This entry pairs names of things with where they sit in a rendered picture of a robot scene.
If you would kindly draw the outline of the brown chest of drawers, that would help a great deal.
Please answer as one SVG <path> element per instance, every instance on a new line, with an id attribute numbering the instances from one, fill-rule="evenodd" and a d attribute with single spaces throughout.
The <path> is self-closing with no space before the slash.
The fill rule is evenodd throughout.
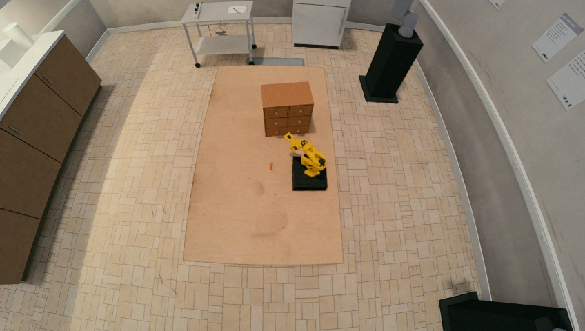
<path id="1" fill-rule="evenodd" d="M 289 106 L 313 105 L 311 114 L 307 114 L 310 115 L 311 122 L 314 101 L 309 82 L 274 83 L 261 85 L 261 98 L 264 116 L 264 108 L 288 106 L 286 134 L 288 133 L 289 126 L 288 117 L 296 117 L 289 116 Z M 310 122 L 309 124 L 305 124 L 309 125 L 308 132 L 310 128 Z"/>

